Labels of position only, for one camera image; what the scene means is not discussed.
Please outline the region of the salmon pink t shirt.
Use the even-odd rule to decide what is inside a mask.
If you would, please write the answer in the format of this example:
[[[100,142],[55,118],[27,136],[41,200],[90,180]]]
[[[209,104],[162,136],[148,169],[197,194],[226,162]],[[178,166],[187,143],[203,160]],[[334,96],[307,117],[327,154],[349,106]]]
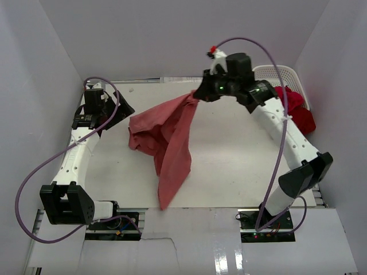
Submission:
[[[189,135],[197,106],[190,92],[130,118],[128,146],[153,157],[161,210],[167,209],[190,174]]]

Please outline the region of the red t shirt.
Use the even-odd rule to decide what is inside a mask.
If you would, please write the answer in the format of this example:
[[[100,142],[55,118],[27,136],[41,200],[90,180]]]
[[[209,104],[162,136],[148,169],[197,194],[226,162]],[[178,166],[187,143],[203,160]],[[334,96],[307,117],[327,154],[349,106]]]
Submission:
[[[287,102],[288,102],[288,115],[292,116],[293,122],[299,128],[302,134],[308,135],[316,130],[316,124],[312,113],[303,107],[303,97],[292,91],[289,87],[285,87]]]

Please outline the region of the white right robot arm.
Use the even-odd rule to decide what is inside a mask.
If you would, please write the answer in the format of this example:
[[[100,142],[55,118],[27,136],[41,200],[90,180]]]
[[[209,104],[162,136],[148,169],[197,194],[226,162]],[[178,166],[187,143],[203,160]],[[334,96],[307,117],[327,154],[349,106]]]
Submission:
[[[213,60],[204,71],[202,83],[194,98],[214,102],[222,96],[232,96],[279,144],[289,172],[278,178],[278,186],[266,194],[260,205],[259,221],[265,228],[273,228],[280,221],[279,214],[291,206],[296,198],[321,182],[333,157],[321,153],[301,133],[284,108],[275,88],[267,80],[257,80],[251,59],[245,53],[226,55],[215,49],[208,53]]]

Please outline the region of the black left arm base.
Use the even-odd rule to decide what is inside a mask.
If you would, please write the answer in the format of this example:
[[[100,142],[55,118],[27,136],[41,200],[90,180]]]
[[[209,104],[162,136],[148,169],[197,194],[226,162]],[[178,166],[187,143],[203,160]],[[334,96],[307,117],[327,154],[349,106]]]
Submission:
[[[128,216],[108,222],[98,222],[87,226],[85,232],[86,241],[139,241],[140,234],[133,223],[142,232],[145,223],[145,212],[138,210],[123,211],[119,209],[116,215]]]

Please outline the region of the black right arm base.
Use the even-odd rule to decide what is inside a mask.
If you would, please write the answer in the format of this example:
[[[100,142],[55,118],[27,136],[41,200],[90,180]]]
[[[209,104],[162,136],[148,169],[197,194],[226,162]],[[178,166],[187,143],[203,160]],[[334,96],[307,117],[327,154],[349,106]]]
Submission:
[[[282,243],[295,242],[295,234],[292,232],[294,224],[290,212],[278,218],[262,231],[255,230],[255,223],[259,210],[239,211],[235,219],[240,223],[240,235],[242,243]]]

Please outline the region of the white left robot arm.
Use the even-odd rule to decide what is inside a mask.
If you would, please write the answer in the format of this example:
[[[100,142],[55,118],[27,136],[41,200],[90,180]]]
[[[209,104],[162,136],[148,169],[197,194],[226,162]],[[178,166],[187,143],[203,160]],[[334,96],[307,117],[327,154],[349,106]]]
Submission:
[[[102,132],[134,113],[119,91],[109,96],[102,88],[84,92],[72,123],[72,148],[51,184],[43,185],[40,198],[53,225],[89,225],[101,220],[108,228],[120,225],[121,214],[115,201],[95,201],[86,192],[85,179],[92,153]]]

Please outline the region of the white plastic basket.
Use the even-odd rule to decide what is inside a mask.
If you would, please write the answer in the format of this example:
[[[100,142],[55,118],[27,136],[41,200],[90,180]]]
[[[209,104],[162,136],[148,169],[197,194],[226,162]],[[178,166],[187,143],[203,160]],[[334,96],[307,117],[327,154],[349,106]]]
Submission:
[[[283,84],[289,87],[293,92],[300,94],[304,99],[302,106],[310,110],[309,101],[296,71],[284,65],[278,65],[277,68]],[[267,80],[273,87],[280,86],[280,81],[273,65],[256,66],[253,68],[253,72],[256,80]]]

